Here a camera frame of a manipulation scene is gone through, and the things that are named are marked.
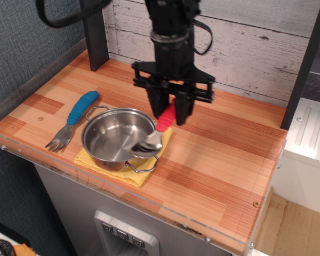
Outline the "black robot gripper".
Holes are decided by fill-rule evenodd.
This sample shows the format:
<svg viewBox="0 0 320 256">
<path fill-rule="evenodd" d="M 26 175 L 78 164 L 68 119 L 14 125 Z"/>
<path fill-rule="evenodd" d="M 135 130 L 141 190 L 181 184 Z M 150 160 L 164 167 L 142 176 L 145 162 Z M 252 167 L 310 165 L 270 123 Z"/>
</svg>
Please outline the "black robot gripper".
<svg viewBox="0 0 320 256">
<path fill-rule="evenodd" d="M 195 100 L 213 101 L 215 78 L 195 67 L 194 50 L 186 40 L 176 43 L 154 41 L 154 49 L 154 62 L 132 64 L 134 84 L 146 88 L 156 119 L 168 106 L 169 93 L 178 92 L 175 97 L 176 120 L 178 126 L 184 125 L 193 112 Z"/>
</svg>

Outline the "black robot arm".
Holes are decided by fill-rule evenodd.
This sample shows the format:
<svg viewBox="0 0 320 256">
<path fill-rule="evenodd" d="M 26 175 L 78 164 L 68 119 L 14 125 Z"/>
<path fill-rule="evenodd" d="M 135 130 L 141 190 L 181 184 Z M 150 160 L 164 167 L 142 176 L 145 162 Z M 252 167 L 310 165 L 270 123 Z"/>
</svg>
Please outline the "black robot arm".
<svg viewBox="0 0 320 256">
<path fill-rule="evenodd" d="M 175 97 L 176 120 L 184 125 L 192 114 L 195 101 L 210 103 L 214 99 L 212 84 L 215 78 L 194 64 L 194 28 L 209 34 L 209 26 L 195 19 L 200 14 L 199 1 L 146 1 L 152 21 L 151 41 L 154 62 L 135 62 L 135 86 L 146 89 L 151 109 L 156 118 Z"/>
</svg>

